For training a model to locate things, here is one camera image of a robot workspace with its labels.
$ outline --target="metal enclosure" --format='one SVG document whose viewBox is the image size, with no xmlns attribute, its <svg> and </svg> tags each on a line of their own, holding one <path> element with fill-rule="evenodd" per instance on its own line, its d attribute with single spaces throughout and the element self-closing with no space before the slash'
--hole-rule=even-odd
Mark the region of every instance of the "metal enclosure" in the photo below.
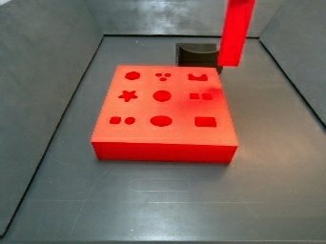
<svg viewBox="0 0 326 244">
<path fill-rule="evenodd" d="M 81 0 L 0 7 L 0 235 L 100 39 Z"/>
<path fill-rule="evenodd" d="M 250 37 L 259 37 L 285 0 L 258 0 Z M 107 35 L 220 36 L 227 0 L 86 0 Z"/>
<path fill-rule="evenodd" d="M 259 40 L 326 125 L 325 12 L 323 0 L 287 0 Z"/>
</svg>

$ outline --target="shape sorter block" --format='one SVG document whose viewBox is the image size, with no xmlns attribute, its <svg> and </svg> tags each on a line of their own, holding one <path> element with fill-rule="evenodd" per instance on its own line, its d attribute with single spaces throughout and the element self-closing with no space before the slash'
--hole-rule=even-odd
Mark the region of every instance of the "shape sorter block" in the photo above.
<svg viewBox="0 0 326 244">
<path fill-rule="evenodd" d="M 216 70 L 119 66 L 91 141 L 98 159 L 231 163 L 238 142 Z"/>
</svg>

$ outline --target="circular hole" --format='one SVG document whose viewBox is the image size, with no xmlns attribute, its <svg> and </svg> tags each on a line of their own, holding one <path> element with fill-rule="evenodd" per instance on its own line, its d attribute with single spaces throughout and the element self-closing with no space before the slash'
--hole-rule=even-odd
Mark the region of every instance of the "circular hole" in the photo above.
<svg viewBox="0 0 326 244">
<path fill-rule="evenodd" d="M 172 118 L 164 115 L 159 115 L 150 120 L 150 123 L 158 127 L 170 126 L 172 124 Z"/>
<path fill-rule="evenodd" d="M 132 125 L 132 124 L 135 123 L 135 121 L 136 121 L 136 119 L 135 119 L 134 117 L 127 117 L 127 118 L 124 119 L 124 123 L 126 123 L 127 125 Z"/>
<path fill-rule="evenodd" d="M 158 91 L 152 97 L 156 101 L 166 102 L 171 99 L 171 94 L 167 91 Z"/>
</svg>

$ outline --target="red block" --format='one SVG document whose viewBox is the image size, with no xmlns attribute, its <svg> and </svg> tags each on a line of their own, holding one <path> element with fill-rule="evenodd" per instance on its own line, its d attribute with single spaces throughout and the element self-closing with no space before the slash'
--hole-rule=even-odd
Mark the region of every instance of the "red block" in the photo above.
<svg viewBox="0 0 326 244">
<path fill-rule="evenodd" d="M 119 66 L 91 141 L 99 159 L 230 163 L 238 142 L 216 70 Z"/>
<path fill-rule="evenodd" d="M 230 0 L 218 56 L 219 66 L 238 66 L 255 0 Z"/>
</svg>

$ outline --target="star-shaped hole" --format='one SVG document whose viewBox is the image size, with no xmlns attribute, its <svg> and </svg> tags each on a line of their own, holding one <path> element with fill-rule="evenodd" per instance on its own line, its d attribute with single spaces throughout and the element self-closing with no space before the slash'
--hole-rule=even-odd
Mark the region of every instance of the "star-shaped hole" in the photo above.
<svg viewBox="0 0 326 244">
<path fill-rule="evenodd" d="M 136 93 L 136 91 L 122 91 L 122 95 L 119 96 L 119 98 L 123 98 L 124 102 L 128 102 L 131 99 L 138 98 L 135 93 Z"/>
</svg>

